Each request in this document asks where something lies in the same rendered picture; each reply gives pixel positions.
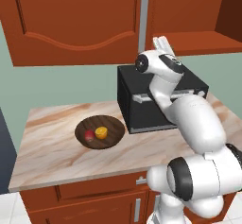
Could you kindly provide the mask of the dark wooden bowl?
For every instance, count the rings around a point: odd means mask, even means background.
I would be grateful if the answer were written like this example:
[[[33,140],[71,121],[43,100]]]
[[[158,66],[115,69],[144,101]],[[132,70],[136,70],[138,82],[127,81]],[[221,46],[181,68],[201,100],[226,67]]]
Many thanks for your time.
[[[90,129],[95,133],[99,127],[106,127],[108,135],[105,139],[97,139],[87,142],[84,138],[86,130]],[[80,121],[75,129],[75,136],[80,143],[90,149],[106,149],[117,145],[125,134],[124,124],[115,117],[109,115],[94,115]]]

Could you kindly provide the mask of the brown wall cabinet door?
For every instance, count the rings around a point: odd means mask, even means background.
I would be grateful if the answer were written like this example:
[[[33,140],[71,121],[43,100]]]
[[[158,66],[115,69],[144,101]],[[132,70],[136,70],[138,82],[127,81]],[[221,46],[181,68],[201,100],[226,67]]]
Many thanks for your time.
[[[0,0],[15,66],[129,63],[139,0]]]

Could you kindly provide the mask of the orange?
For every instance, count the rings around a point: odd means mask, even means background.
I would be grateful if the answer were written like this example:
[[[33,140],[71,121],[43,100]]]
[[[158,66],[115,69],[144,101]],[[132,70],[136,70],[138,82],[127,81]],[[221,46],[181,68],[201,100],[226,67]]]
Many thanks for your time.
[[[106,127],[99,127],[95,130],[95,137],[97,139],[105,139],[108,135],[108,129]]]

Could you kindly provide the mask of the brown drawer front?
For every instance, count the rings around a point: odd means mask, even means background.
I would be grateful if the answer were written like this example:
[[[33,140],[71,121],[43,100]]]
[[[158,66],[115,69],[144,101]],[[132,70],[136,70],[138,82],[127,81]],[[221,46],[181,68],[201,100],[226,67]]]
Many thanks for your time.
[[[136,180],[140,177],[145,179],[146,174],[146,171],[142,171],[89,181],[67,183],[58,185],[56,191],[59,200],[125,191],[137,187]]]

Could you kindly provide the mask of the red apple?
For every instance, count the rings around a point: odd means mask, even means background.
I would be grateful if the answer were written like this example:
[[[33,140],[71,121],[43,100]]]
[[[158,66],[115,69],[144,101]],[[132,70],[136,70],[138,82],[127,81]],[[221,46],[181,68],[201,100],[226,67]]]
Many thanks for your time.
[[[95,138],[95,134],[92,130],[88,129],[84,133],[84,138],[87,142],[92,142]]]

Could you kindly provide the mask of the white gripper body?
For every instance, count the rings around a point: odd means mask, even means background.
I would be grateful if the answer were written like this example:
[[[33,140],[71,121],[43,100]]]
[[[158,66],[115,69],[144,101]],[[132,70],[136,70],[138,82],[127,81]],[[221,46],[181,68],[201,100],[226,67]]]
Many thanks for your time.
[[[163,51],[166,54],[170,54],[172,56],[175,55],[171,45],[169,44],[166,36],[154,37],[153,45],[157,50]]]

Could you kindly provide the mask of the dark blue appliance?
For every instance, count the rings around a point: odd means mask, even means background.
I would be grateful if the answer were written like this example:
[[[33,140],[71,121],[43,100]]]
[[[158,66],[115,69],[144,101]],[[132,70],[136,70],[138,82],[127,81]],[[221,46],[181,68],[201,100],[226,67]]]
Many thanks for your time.
[[[9,192],[9,182],[17,153],[9,129],[0,109],[0,195]]]

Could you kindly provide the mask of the brown open wall shelf cabinet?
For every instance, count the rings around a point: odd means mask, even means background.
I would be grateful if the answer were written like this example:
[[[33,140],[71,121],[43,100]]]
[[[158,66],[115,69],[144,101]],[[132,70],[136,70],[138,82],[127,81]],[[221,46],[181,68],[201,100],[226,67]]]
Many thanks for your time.
[[[150,0],[146,48],[159,36],[178,56],[242,52],[242,0]]]

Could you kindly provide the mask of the black toaster oven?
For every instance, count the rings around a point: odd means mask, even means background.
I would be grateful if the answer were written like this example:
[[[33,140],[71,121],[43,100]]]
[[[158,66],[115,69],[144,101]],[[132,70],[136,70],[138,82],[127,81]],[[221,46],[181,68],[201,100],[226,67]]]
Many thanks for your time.
[[[165,118],[152,98],[142,104],[132,100],[133,95],[139,94],[151,97],[148,86],[152,78],[152,74],[139,73],[134,65],[117,67],[117,101],[130,134],[176,128]],[[180,90],[194,90],[196,93],[204,91],[207,96],[209,86],[188,68],[184,68],[184,76],[174,91]]]

